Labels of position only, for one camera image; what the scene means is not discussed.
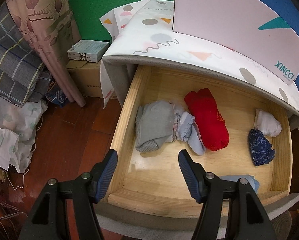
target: wooden floor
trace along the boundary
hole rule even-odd
[[[40,191],[50,178],[58,181],[75,179],[102,161],[109,150],[121,107],[118,100],[110,99],[103,110],[102,98],[86,98],[86,106],[76,103],[63,109],[49,104],[43,116],[43,125],[36,135],[30,170],[25,175],[23,189],[8,187],[5,196],[19,209],[29,212]],[[22,184],[22,174],[11,173],[14,187]],[[74,219],[73,203],[67,202],[71,239],[78,234]],[[20,224],[26,217],[18,216]],[[121,235],[103,230],[105,240],[120,240]]]

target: teal triangle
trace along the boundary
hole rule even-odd
[[[268,29],[290,29],[290,28],[291,27],[288,25],[288,23],[285,22],[282,17],[278,16],[277,18],[263,24],[258,29],[261,31],[261,30],[268,30]]]

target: dark blue patterned sock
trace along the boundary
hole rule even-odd
[[[272,145],[260,130],[250,130],[248,145],[255,166],[269,164],[275,157],[275,150],[272,150]]]

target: pink curtain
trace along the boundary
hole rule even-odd
[[[24,39],[37,52],[69,101],[85,105],[70,77],[67,51],[81,37],[68,0],[6,0]]]

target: open wooden drawer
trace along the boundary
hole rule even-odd
[[[187,143],[165,143],[148,153],[135,150],[135,117],[139,105],[157,100],[177,101],[185,109],[184,96],[194,90],[209,88],[226,122],[230,141],[226,148],[196,155]],[[282,132],[268,138],[276,150],[274,160],[255,167],[248,149],[247,136],[253,128],[255,110],[274,115]],[[254,92],[204,75],[184,71],[139,66],[127,94],[111,149],[118,153],[118,164],[105,201],[146,214],[198,218],[201,204],[191,198],[178,165],[178,152],[186,149],[194,162],[218,176],[250,174],[260,182],[258,196],[263,205],[289,194],[292,172],[291,132],[286,111]],[[228,213],[224,201],[222,215]]]

